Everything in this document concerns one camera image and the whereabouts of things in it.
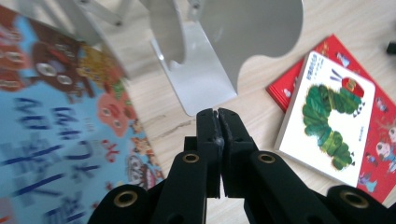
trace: green caterpillar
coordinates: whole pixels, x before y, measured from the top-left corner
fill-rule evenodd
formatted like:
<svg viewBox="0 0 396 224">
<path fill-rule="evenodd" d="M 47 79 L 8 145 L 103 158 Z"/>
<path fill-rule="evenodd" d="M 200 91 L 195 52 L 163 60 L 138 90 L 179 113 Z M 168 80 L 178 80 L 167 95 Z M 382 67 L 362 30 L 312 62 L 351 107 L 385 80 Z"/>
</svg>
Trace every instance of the green caterpillar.
<svg viewBox="0 0 396 224">
<path fill-rule="evenodd" d="M 324 85 L 313 85 L 308 90 L 303 106 L 305 133 L 318 139 L 322 152 L 332 157 L 332 166 L 342 170 L 353 164 L 353 153 L 343 141 L 343 136 L 329 126 L 329 116 L 332 110 L 339 113 L 354 114 L 362 104 L 361 98 L 346 88 L 339 92 Z"/>
</svg>

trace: children's book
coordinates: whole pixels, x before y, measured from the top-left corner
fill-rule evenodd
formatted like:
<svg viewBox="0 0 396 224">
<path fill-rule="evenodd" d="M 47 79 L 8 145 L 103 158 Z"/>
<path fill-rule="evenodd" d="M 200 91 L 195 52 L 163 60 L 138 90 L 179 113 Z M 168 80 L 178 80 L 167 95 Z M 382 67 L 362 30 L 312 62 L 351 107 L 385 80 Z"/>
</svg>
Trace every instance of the children's book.
<svg viewBox="0 0 396 224">
<path fill-rule="evenodd" d="M 275 149 L 356 186 L 375 85 L 312 51 L 306 58 Z"/>
<path fill-rule="evenodd" d="M 87 223 L 160 164 L 104 51 L 0 6 L 0 222 Z"/>
<path fill-rule="evenodd" d="M 396 185 L 396 160 L 394 160 L 396 104 L 389 99 L 336 35 L 325 38 L 314 47 L 314 51 L 375 84 L 375 101 L 357 188 L 366 191 L 382 203 Z M 266 88 L 284 111 L 289 107 L 294 86 L 303 64 L 304 59 L 301 59 Z"/>
</svg>

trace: book cover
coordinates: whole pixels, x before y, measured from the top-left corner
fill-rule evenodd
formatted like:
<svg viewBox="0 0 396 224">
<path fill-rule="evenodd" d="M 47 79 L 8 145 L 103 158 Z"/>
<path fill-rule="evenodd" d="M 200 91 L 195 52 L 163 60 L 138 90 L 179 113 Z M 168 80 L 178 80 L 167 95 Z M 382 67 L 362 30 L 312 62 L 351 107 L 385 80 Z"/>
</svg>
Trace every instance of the book cover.
<svg viewBox="0 0 396 224">
<path fill-rule="evenodd" d="M 375 85 L 321 54 L 304 61 L 275 149 L 356 186 Z"/>
<path fill-rule="evenodd" d="M 86 223 L 163 180 L 114 58 L 0 6 L 0 222 Z"/>
<path fill-rule="evenodd" d="M 390 100 L 336 35 L 328 36 L 313 50 L 375 84 L 375 105 L 364 148 L 358 188 L 382 203 L 396 185 L 396 160 L 394 160 L 393 152 L 396 146 L 396 104 Z M 291 94 L 283 92 L 293 92 L 295 80 L 300 74 L 303 62 L 304 59 L 301 59 L 266 88 L 284 111 L 289 106 Z"/>
</svg>

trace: metal bookend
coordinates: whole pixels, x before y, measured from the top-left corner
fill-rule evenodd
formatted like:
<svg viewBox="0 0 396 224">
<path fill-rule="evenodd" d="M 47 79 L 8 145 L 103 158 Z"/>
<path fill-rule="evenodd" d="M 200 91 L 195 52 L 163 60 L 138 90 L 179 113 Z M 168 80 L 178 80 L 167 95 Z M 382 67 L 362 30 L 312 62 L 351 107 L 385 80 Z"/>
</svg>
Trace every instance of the metal bookend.
<svg viewBox="0 0 396 224">
<path fill-rule="evenodd" d="M 194 22 L 180 19 L 175 0 L 142 0 L 157 56 L 190 116 L 237 95 L 242 64 L 253 55 L 278 57 L 295 45 L 302 1 L 189 0 Z"/>
</svg>

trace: brass screw hole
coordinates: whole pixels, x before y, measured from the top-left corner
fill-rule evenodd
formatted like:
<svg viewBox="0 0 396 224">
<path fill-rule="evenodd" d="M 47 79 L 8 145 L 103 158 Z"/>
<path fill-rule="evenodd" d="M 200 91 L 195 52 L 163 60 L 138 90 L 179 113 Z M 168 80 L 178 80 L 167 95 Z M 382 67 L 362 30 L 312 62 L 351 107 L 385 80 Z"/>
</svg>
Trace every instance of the brass screw hole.
<svg viewBox="0 0 396 224">
<path fill-rule="evenodd" d="M 124 191 L 119 193 L 116 198 L 114 199 L 114 204 L 117 207 L 123 208 L 128 207 L 134 204 L 137 200 L 136 192 L 132 190 Z"/>
<path fill-rule="evenodd" d="M 268 155 L 268 154 L 260 154 L 258 158 L 259 158 L 259 161 L 262 161 L 265 163 L 273 163 L 276 161 L 275 157 Z"/>
<path fill-rule="evenodd" d="M 344 202 L 356 208 L 369 207 L 369 202 L 365 198 L 361 197 L 359 194 L 356 194 L 354 192 L 342 190 L 340 192 L 340 197 Z"/>
<path fill-rule="evenodd" d="M 195 154 L 187 154 L 183 157 L 183 161 L 187 163 L 195 163 L 198 162 L 199 156 Z"/>
</svg>

